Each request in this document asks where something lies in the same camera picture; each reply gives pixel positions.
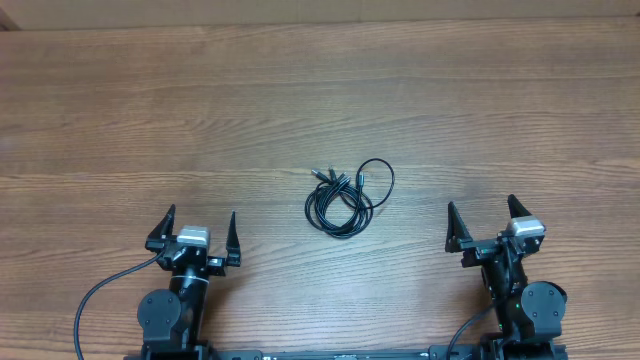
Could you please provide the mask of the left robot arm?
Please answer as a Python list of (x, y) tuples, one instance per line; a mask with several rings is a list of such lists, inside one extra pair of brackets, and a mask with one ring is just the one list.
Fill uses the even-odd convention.
[(232, 214), (226, 251), (220, 257), (209, 253), (211, 236), (206, 227), (184, 226), (175, 234), (176, 207), (172, 205), (149, 233), (145, 248), (154, 262), (171, 273), (169, 285), (141, 300), (137, 319), (143, 330), (143, 359), (217, 359), (211, 342), (200, 332), (208, 287), (212, 277), (224, 277), (228, 267), (241, 265), (241, 248)]

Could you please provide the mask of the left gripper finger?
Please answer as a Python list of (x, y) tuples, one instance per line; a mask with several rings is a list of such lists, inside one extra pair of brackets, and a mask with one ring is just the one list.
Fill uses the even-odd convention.
[(147, 237), (148, 241), (160, 241), (173, 234), (176, 206), (172, 204), (163, 219), (154, 227)]
[(226, 240), (226, 264), (228, 266), (240, 266), (241, 265), (241, 247), (239, 237), (236, 229), (236, 212), (231, 213), (230, 224), (228, 228), (227, 240)]

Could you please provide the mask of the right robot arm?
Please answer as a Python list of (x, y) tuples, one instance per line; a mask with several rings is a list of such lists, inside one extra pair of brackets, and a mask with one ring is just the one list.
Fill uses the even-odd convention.
[[(475, 240), (454, 202), (448, 204), (445, 251), (462, 254), (464, 268), (481, 268), (491, 303), (467, 320), (452, 336), (445, 359), (540, 359), (568, 357), (554, 340), (562, 334), (568, 295), (549, 281), (531, 282), (522, 261), (537, 253), (546, 226), (513, 194), (507, 198), (510, 221), (492, 239)], [(475, 345), (460, 345), (462, 334), (489, 313), (495, 313), (496, 333), (485, 334)]]

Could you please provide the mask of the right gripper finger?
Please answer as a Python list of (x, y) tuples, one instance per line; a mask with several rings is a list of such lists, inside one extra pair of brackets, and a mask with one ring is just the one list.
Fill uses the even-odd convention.
[(453, 201), (448, 203), (448, 228), (445, 243), (446, 251), (462, 251), (466, 243), (472, 241), (466, 225)]
[(531, 212), (518, 200), (514, 194), (510, 194), (507, 198), (509, 213), (511, 218), (520, 218), (531, 216)]

